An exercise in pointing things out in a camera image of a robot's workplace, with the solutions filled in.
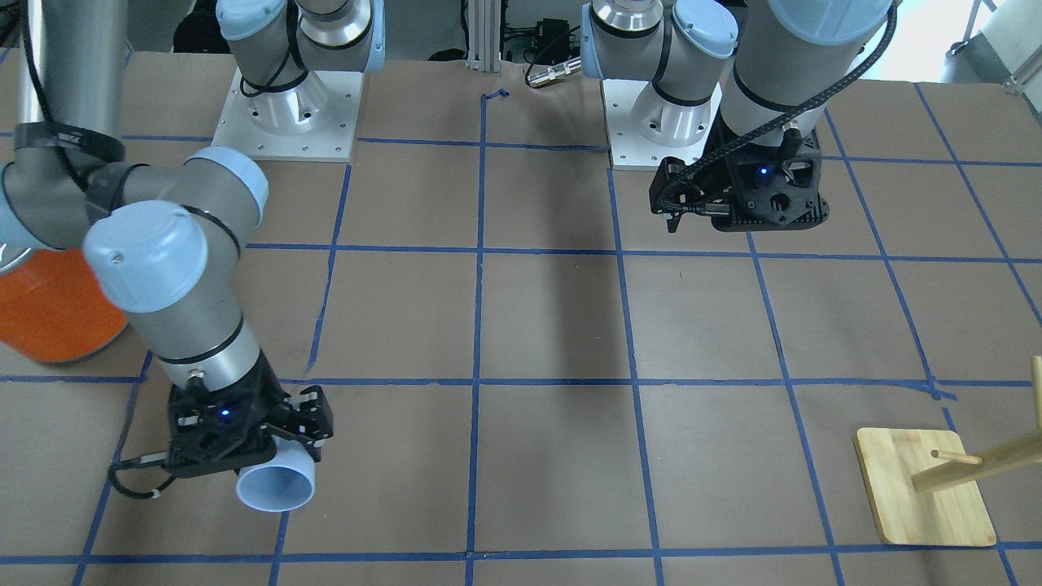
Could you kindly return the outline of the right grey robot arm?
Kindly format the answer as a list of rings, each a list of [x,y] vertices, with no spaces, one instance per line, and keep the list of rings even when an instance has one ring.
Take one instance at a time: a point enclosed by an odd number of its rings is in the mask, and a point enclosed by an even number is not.
[[[21,1],[22,118],[2,167],[2,341],[76,360],[129,324],[172,381],[176,477],[241,470],[334,434],[322,389],[284,392],[230,279],[269,193],[226,146],[130,164],[120,131],[123,1]]]

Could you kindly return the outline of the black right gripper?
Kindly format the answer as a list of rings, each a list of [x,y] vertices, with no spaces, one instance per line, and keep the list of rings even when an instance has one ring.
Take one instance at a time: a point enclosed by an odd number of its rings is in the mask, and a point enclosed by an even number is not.
[[[247,444],[274,431],[277,453],[301,453],[322,462],[322,441],[334,436],[334,414],[319,386],[298,396],[282,389],[265,359],[223,389],[202,370],[172,386],[168,415],[173,444]]]

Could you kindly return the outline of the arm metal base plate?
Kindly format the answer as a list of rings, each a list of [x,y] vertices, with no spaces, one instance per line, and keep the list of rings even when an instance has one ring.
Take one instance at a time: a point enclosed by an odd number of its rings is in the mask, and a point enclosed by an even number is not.
[[[602,97],[611,166],[655,171],[665,157],[692,164],[701,156],[722,92],[715,86],[708,103],[683,107],[663,100],[648,81],[604,79]]]
[[[361,106],[361,72],[311,72],[287,92],[250,98],[235,72],[212,144],[254,160],[348,163]]]

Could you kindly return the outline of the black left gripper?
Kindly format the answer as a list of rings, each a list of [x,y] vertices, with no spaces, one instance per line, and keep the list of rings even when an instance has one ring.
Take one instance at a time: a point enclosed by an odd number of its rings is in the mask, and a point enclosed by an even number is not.
[[[749,143],[710,163],[704,194],[726,212],[711,216],[719,231],[808,230],[830,218],[819,188],[822,157],[816,131],[780,146]]]

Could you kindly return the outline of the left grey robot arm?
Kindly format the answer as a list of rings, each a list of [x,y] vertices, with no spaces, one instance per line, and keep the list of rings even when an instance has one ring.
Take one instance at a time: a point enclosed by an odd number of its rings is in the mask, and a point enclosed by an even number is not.
[[[699,158],[667,156],[649,211],[677,230],[708,216],[719,231],[807,230],[830,218],[820,193],[816,131],[822,109],[879,60],[895,33],[897,1],[592,1],[584,5],[584,74],[644,81],[641,133],[678,146],[697,136],[675,119],[719,107]]]

